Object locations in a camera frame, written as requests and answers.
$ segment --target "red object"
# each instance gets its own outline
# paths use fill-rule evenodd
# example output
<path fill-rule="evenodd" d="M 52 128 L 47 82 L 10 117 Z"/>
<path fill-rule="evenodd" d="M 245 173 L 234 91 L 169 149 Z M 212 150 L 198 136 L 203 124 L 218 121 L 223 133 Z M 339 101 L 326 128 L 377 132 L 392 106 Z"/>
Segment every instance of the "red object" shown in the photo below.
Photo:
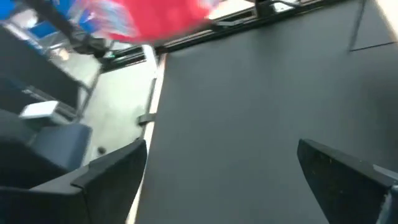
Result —
<path fill-rule="evenodd" d="M 152 42 L 205 21 L 219 0 L 88 0 L 99 28 L 112 39 Z"/>

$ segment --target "blue object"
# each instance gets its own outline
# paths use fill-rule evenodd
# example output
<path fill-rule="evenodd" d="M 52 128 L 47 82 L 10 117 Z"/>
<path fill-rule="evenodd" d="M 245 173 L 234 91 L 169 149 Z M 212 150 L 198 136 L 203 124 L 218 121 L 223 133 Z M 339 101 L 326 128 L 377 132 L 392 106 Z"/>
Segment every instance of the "blue object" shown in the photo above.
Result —
<path fill-rule="evenodd" d="M 70 8 L 73 6 L 76 0 L 61 0 L 59 1 L 59 4 L 55 5 L 55 8 L 59 12 L 61 12 L 67 19 L 70 17 L 68 16 L 68 11 Z M 15 9 L 15 4 L 11 0 L 1 0 L 0 1 L 0 20 L 6 20 L 9 18 L 11 12 Z M 94 25 L 94 22 L 92 20 L 88 20 L 90 16 L 90 12 L 88 10 L 85 10 L 82 17 L 80 18 L 79 21 L 79 26 L 87 31 L 88 33 L 92 33 L 97 30 L 97 28 Z M 36 35 L 38 38 L 43 38 L 47 35 L 53 34 L 56 32 L 56 28 L 54 28 L 53 25 L 51 25 L 50 22 L 43 21 L 33 28 L 29 29 L 31 33 Z"/>

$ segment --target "blue seat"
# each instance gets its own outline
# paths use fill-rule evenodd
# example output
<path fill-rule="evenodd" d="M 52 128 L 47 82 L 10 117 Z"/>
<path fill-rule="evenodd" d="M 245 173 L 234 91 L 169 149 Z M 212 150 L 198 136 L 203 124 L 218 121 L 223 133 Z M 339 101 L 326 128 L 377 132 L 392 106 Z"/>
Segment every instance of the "blue seat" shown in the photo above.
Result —
<path fill-rule="evenodd" d="M 91 128 L 83 124 L 46 127 L 37 133 L 31 148 L 70 172 L 81 166 L 90 135 Z"/>
<path fill-rule="evenodd" d="M 0 110 L 0 186 L 29 189 L 81 166 L 91 128 L 67 124 L 30 129 Z"/>

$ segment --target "gray floor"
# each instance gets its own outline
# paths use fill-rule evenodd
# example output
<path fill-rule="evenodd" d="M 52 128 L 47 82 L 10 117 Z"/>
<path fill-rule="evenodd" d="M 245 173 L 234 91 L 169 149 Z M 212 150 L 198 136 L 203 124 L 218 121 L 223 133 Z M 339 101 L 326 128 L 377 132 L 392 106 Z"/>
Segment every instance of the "gray floor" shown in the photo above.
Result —
<path fill-rule="evenodd" d="M 114 49 L 130 45 L 117 43 Z M 58 66 L 73 78 L 91 86 L 100 64 L 92 57 L 71 53 L 69 59 Z M 141 134 L 136 118 L 144 113 L 153 65 L 142 62 L 130 67 L 100 75 L 97 86 L 85 110 L 82 123 L 93 128 L 90 145 L 83 164 L 96 159 L 97 148 L 102 146 L 107 153 L 123 147 Z M 81 101 L 86 97 L 81 90 Z"/>

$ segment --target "dark gray floor mat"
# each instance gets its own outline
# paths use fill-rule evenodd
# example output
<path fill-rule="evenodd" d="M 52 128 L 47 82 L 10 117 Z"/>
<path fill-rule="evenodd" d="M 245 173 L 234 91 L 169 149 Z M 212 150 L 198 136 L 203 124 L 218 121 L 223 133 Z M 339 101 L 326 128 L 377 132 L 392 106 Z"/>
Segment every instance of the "dark gray floor mat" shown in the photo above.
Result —
<path fill-rule="evenodd" d="M 300 138 L 398 169 L 397 47 L 348 54 L 357 9 L 169 54 L 137 223 L 327 223 Z"/>

